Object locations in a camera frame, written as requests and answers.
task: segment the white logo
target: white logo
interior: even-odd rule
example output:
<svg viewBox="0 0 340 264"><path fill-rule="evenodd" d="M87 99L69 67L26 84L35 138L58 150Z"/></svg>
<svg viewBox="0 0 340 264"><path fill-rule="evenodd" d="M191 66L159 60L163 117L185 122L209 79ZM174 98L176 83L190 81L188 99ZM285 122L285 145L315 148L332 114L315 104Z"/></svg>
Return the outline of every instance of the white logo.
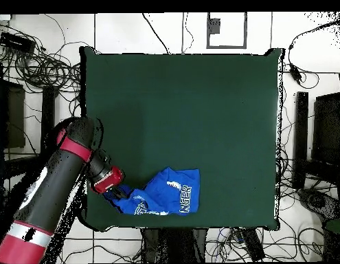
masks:
<svg viewBox="0 0 340 264"><path fill-rule="evenodd" d="M181 191L179 212L190 211L190 193L191 192L192 192L192 187L183 185L182 191Z"/></svg>
<svg viewBox="0 0 340 264"><path fill-rule="evenodd" d="M167 185L169 186L172 186L172 187L175 187L177 188L178 190L181 190L181 185L178 183L178 182L175 182L175 181L167 181Z"/></svg>
<svg viewBox="0 0 340 264"><path fill-rule="evenodd" d="M47 175L47 168L44 167L44 169L41 171L41 175L38 180L36 180L27 190L25 194L25 199L23 200L23 203L19 207L19 209L24 208L26 205L29 204L29 202L32 200L33 196L35 195L36 191L38 190L39 186L43 182Z"/></svg>

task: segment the black cable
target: black cable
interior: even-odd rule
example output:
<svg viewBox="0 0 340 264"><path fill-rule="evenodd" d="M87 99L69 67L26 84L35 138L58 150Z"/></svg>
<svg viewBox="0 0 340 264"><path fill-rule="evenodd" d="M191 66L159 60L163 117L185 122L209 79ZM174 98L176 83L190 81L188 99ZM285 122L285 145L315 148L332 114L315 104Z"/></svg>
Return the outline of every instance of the black cable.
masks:
<svg viewBox="0 0 340 264"><path fill-rule="evenodd" d="M188 49L190 49L190 48L192 47L192 44L193 44L193 42L194 42L193 34L187 29L187 19L188 19L188 15L189 15L189 12L187 12L187 17L185 18L185 25L184 25L184 27L185 27L185 30L187 30L188 34L190 34L190 36L192 37L192 42L190 43L190 46L187 47L187 48L184 50L184 52L183 52L184 54L185 54L185 52L186 52Z"/></svg>
<svg viewBox="0 0 340 264"><path fill-rule="evenodd" d="M35 148L33 147L32 142L30 141L30 137L28 137L28 135L25 133L25 131L24 131L23 129L20 129L18 126L14 125L14 124L11 123L11 122L8 122L8 124L9 124L10 126L12 126L12 127L14 127L14 128L16 128L16 129L18 129L18 130L20 130L20 131L23 132L23 134L27 137L28 142L30 143L30 146L31 146L31 148L32 148L32 150L33 150L35 156L38 156L38 154L37 154L36 151L35 151Z"/></svg>
<svg viewBox="0 0 340 264"><path fill-rule="evenodd" d="M298 248L299 248L299 252L300 252L300 255L302 256L302 258L303 258L303 260L305 261L305 262L308 262L306 259L305 259L305 257L304 257L304 252L303 252L303 250L302 250L302 244L300 244L300 235L303 233L303 232L305 232L305 231L307 231L307 230L313 230L313 231L315 231L315 232L318 232L321 236L324 236L324 234L323 233L321 233L318 229L315 229L315 228L305 228L305 229L303 229L303 230L301 230L299 233L298 233L298 236L297 236L297 244L298 244ZM308 246L307 246L307 248L309 249L309 250L311 250L311 251L313 251L314 253L316 253L316 254L318 254L318 255L320 255L319 253L318 253L318 251L315 251L315 250L312 250L311 248L309 248Z"/></svg>
<svg viewBox="0 0 340 264"><path fill-rule="evenodd" d="M148 23L148 25L150 26L152 32L154 32L155 36L157 37L157 39L162 43L163 47L166 50L166 53L169 54L167 47L165 46L165 44L163 43L163 41L159 38L159 36L157 35L157 33L155 32L154 28L152 27L150 21L146 18L146 16L144 15L144 13L142 13L141 15L143 15L143 18L146 20L146 22Z"/></svg>
<svg viewBox="0 0 340 264"><path fill-rule="evenodd" d="M289 48L288 48L288 61L290 64L292 64L293 66L295 66L296 68L298 68L299 70L305 72L305 73L312 73L312 74L317 74L316 72L312 72L312 71L308 71L308 70L305 70L305 69L302 69L296 65L294 65L292 62L291 62L291 50L294 48L294 42L296 41L297 38L299 38L300 36L302 36L303 34L307 34L307 33L310 33L310 32L314 32L316 30L320 30L320 29L324 29L324 28L328 28L330 27L331 25L334 25L334 24L340 24L340 20L337 20L337 21L332 21L330 23L327 23L327 24L323 24L323 25L320 25L316 28L313 28L311 30L308 30L308 31L305 31L305 32L302 32L301 34L298 34L291 42L291 44L289 45ZM339 74L339 73L334 73L334 72L322 72L324 74Z"/></svg>
<svg viewBox="0 0 340 264"><path fill-rule="evenodd" d="M75 251L75 252L72 252L72 253L68 254L67 257L66 257L66 259L63 260L63 264L66 264L68 258L69 258L71 255L73 255L73 254L81 254L81 253L85 253L85 252L88 252L88 251L90 251L90 250L94 250L95 248L102 248L104 251L108 252L109 254L112 254L112 255L114 255L114 256L118 256L119 258L123 259L123 260L126 261L126 262L135 263L134 261L132 261L132 258L129 257L129 256L122 256L122 255L120 255L120 254L117 254L117 253L114 253L114 252L112 252L112 251L110 251L110 250L107 250L104 246L101 246L101 245L94 245L94 247L90 247L90 248L88 248L88 249L86 249L86 250L83 250L83 251Z"/></svg>
<svg viewBox="0 0 340 264"><path fill-rule="evenodd" d="M56 24L58 25L58 27L60 28L61 32L63 33L63 29L61 28L60 24L57 22L57 20L55 18L52 18L51 16L47 15L44 13L45 16L49 17L50 19L52 19L53 21L56 22ZM66 38L65 38L65 34L63 33L63 45L65 46L66 45Z"/></svg>

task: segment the blue t-shirt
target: blue t-shirt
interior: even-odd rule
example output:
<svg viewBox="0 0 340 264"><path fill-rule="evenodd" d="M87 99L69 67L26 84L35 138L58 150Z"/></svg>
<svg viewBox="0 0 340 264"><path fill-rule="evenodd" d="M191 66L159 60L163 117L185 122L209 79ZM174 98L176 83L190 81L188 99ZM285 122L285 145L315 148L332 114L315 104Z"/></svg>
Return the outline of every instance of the blue t-shirt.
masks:
<svg viewBox="0 0 340 264"><path fill-rule="evenodd" d="M132 189L127 185L118 187L129 195L128 199L115 198L112 190L104 193L104 197L123 213L130 215L186 215L196 212L199 207L199 169L175 171L167 167L150 180L143 190Z"/></svg>

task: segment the tangled wires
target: tangled wires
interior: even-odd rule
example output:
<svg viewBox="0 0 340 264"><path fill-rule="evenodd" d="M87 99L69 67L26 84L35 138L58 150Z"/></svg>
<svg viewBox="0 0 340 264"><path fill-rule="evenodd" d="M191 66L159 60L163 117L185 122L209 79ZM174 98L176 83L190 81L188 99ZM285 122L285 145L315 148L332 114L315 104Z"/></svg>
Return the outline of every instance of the tangled wires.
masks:
<svg viewBox="0 0 340 264"><path fill-rule="evenodd" d="M35 36L30 36L8 25L5 27L14 30L14 35L29 39L34 42L34 52L26 54L9 47L3 48L0 54L0 62L7 63L4 76L14 79L18 84L24 83L27 87L27 93L42 93L37 91L44 87L53 86L69 103L69 112L75 116L76 109L79 107L80 100L80 63L72 65L68 58L60 54L63 47L73 43L84 43L82 41L64 43L56 53L46 54L41 40ZM17 77L10 74L10 68L14 68ZM70 100L65 94L74 94Z"/></svg>

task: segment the electrical cord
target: electrical cord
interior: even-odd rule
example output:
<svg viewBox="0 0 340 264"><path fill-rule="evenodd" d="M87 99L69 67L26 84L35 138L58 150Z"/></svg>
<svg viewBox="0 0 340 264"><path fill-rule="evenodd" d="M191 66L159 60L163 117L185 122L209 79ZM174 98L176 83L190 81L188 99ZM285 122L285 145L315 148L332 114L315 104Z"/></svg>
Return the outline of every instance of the electrical cord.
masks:
<svg viewBox="0 0 340 264"><path fill-rule="evenodd" d="M154 32L155 36L157 37L157 39L160 41L160 43L163 45L163 47L166 50L166 53L169 54L168 52L168 48L165 46L165 44L163 43L163 41L160 39L160 37L157 35L157 33L154 30L154 27L151 25L150 21L146 18L145 14L142 13L141 15L143 15L143 18L146 20L146 22L148 23L148 25L150 26L152 32Z"/></svg>
<svg viewBox="0 0 340 264"><path fill-rule="evenodd" d="M193 34L187 29L187 19L188 19L188 15L189 15L189 12L187 12L187 16L186 16L186 18L185 18L185 25L184 25L184 28L185 28L185 30L187 30L188 34L190 34L190 36L192 37L192 42L190 43L190 46L187 47L187 48L184 50L184 52L183 52L184 54L185 54L185 52L186 52L188 49L190 49L190 48L192 47L192 44L193 44L193 42L194 42Z"/></svg>
<svg viewBox="0 0 340 264"><path fill-rule="evenodd" d="M83 250L83 251L75 251L75 252L71 252L70 254L67 255L67 257L66 257L65 260L62 260L62 259L60 258L60 259L61 259L61 262L62 262L62 264L66 264L66 262L67 262L67 260L68 260L68 258L69 258L70 256L72 256L72 255L74 255L74 254L82 254L82 253L88 252L88 251L90 251L90 250L94 250L95 248L101 248L101 249L103 249L104 251L106 251L107 253L109 253L109 254L111 254L111 255L118 256L118 257L119 257L118 260L123 259L124 261L126 261L126 262L128 262L128 263L136 263L136 262L137 262L137 261L132 261L132 258L129 257L129 256L122 256L122 255L120 255L120 254L118 254L118 253L114 253L114 252L112 252L112 251L106 249L104 246L101 246L101 245L94 245L94 247L90 247L90 248L88 248L88 249L86 249L86 250Z"/></svg>

